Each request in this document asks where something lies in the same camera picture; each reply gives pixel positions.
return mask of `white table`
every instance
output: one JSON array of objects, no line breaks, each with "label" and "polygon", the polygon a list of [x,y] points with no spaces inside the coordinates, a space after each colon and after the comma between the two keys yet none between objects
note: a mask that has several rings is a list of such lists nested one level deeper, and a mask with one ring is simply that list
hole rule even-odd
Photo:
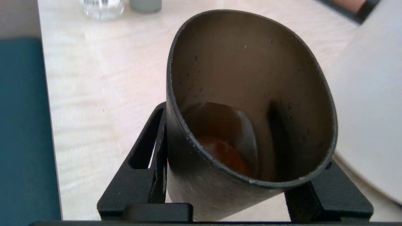
[{"label": "white table", "polygon": [[[249,11],[295,31],[323,71],[357,25],[315,0],[164,0],[157,14],[131,11],[92,21],[77,0],[39,0],[60,199],[65,220],[98,220],[96,203],[154,107],[165,101],[173,37],[191,16],[211,9]],[[375,206],[372,220],[402,221],[402,211],[357,177]],[[226,220],[287,221],[283,195]]]}]

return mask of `black cup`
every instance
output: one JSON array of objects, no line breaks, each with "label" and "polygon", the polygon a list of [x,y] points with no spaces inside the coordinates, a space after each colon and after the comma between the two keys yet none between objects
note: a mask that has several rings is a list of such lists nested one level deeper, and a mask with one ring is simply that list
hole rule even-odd
[{"label": "black cup", "polygon": [[[259,173],[213,158],[184,119],[211,102],[244,111],[258,140]],[[329,163],[337,121],[332,96],[307,45],[256,14],[212,10],[177,32],[167,66],[168,193],[215,221],[299,186]]]}]

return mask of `brown liquid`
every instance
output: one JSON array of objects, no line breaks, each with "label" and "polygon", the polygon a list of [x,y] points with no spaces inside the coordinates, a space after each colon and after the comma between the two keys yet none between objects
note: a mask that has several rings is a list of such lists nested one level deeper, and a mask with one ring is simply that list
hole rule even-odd
[{"label": "brown liquid", "polygon": [[231,170],[242,175],[249,174],[247,165],[240,153],[226,142],[212,137],[203,137],[197,140],[204,147],[205,151]]}]

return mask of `table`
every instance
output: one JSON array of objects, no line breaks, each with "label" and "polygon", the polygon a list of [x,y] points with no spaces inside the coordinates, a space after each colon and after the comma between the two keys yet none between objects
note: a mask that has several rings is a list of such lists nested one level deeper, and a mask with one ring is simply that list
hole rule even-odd
[{"label": "table", "polygon": [[[164,0],[156,14],[126,10],[92,21],[78,1],[39,0],[47,86],[63,218],[99,220],[96,203],[154,107],[166,100],[168,51],[178,28],[211,9],[274,19],[311,48],[324,73],[357,24],[315,0]],[[396,204],[354,181],[375,206],[372,220],[402,221]],[[283,195],[225,220],[287,221]]]}]

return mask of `black object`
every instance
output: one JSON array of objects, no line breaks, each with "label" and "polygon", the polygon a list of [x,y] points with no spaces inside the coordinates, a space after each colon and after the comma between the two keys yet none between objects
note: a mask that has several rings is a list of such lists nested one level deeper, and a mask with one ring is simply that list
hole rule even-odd
[{"label": "black object", "polygon": [[[152,113],[150,119],[145,125],[138,141],[133,147],[127,159],[123,162],[123,165],[127,165],[128,160],[132,157],[133,152],[139,151],[138,147],[143,141],[151,143],[154,140],[155,134],[164,134],[166,120],[162,117],[156,117],[162,113],[164,115],[164,104],[159,105]],[[166,143],[165,136],[158,136],[156,142],[161,144]],[[164,169],[166,167],[166,149],[155,147],[154,158],[152,164],[154,168],[146,169],[153,173],[143,174],[141,179],[145,181],[152,181],[158,174],[158,169]],[[152,153],[151,148],[141,150],[141,153],[146,156],[150,156]],[[138,165],[145,166],[149,162],[149,159],[143,158],[137,162]],[[115,178],[111,182],[114,187],[109,186],[114,191],[116,187],[126,186],[127,182],[123,179],[130,180],[133,177],[121,178],[117,180],[118,175],[122,175],[123,169],[131,171],[131,174],[141,174],[144,169],[128,169],[120,168],[119,174],[116,174]],[[166,172],[163,170],[162,178],[166,176]],[[130,181],[131,183],[143,184],[141,181]],[[151,196],[162,197],[165,196],[166,181],[161,183],[145,183],[143,187],[132,187],[133,191],[130,193],[114,193],[109,190],[105,191],[102,196],[102,208],[108,209],[109,212],[99,210],[102,219],[107,219],[110,213],[115,213],[115,219],[121,219],[116,221],[61,221],[61,222],[38,222],[33,224],[34,226],[193,226],[195,224],[202,224],[204,226],[305,226],[308,223],[310,226],[323,226],[330,224],[332,226],[397,226],[402,223],[379,223],[367,221],[373,214],[373,207],[370,202],[364,197],[363,194],[356,188],[356,186],[348,179],[348,177],[341,171],[334,161],[323,170],[312,181],[289,190],[285,193],[286,202],[291,216],[292,222],[220,222],[220,223],[208,223],[208,222],[192,222],[192,209],[191,205],[185,203],[166,203],[166,204],[152,204],[155,200],[147,199],[146,203],[130,203],[125,207],[122,212],[119,206],[116,206],[116,200],[143,200],[144,193]]]},{"label": "black object", "polygon": [[365,21],[380,1],[381,0],[366,0],[357,12],[356,17],[361,21]]},{"label": "black object", "polygon": [[[299,186],[331,160],[337,120],[328,84],[307,45],[282,24],[235,10],[193,16],[173,40],[166,82],[169,196],[191,203],[195,220],[220,220]],[[197,141],[185,118],[203,102],[247,114],[259,177],[228,168]],[[275,144],[282,135],[273,134],[272,118],[289,137],[278,140],[291,148]]]},{"label": "black object", "polygon": [[0,40],[0,103],[0,225],[61,220],[40,39]]}]

